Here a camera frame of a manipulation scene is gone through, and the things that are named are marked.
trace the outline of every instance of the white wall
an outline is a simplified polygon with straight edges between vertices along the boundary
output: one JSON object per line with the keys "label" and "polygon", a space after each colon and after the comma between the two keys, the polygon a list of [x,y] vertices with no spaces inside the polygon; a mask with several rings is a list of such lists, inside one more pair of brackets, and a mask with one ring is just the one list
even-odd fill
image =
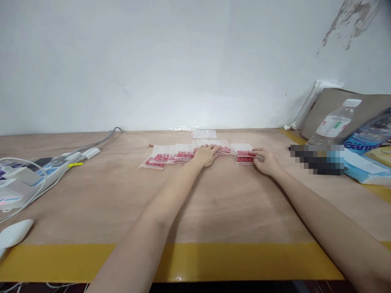
{"label": "white wall", "polygon": [[317,79],[390,94],[388,3],[322,45],[360,2],[1,1],[0,135],[277,127]]}

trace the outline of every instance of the white mouse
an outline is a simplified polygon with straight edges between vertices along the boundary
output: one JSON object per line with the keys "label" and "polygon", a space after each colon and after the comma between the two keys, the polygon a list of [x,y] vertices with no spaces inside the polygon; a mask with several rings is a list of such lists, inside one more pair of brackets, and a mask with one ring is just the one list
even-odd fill
{"label": "white mouse", "polygon": [[26,236],[34,221],[24,220],[8,226],[0,233],[0,258],[7,248],[17,245]]}

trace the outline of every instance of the yellow table edge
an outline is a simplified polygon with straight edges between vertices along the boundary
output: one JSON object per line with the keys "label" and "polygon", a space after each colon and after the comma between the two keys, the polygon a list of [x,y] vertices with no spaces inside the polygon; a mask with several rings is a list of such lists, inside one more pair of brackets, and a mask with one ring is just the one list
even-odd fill
{"label": "yellow table edge", "polygon": [[[363,186],[391,203],[389,189]],[[382,243],[391,250],[391,241]],[[0,282],[91,282],[114,247],[18,245],[0,263]],[[176,243],[166,245],[154,281],[223,280],[343,280],[343,276],[316,242]]]}

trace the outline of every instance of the blue package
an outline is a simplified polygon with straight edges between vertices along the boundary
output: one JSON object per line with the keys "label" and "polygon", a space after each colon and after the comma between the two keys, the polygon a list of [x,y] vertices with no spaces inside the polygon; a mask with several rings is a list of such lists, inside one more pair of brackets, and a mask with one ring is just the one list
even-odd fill
{"label": "blue package", "polygon": [[380,147],[391,137],[391,109],[368,121],[344,141],[355,153],[366,153]]}
{"label": "blue package", "polygon": [[345,148],[345,174],[362,184],[391,185],[391,168]]}

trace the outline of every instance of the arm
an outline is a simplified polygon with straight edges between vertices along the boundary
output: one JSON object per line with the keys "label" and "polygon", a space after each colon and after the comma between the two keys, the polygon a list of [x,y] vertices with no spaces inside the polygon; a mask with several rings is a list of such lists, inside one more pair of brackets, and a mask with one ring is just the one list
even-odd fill
{"label": "arm", "polygon": [[359,292],[391,292],[391,252],[328,201],[283,170],[273,154],[253,149],[254,164],[284,189],[296,211]]}
{"label": "arm", "polygon": [[194,158],[163,184],[110,254],[87,293],[149,291],[171,225],[198,174],[213,163],[218,149],[201,146]]}

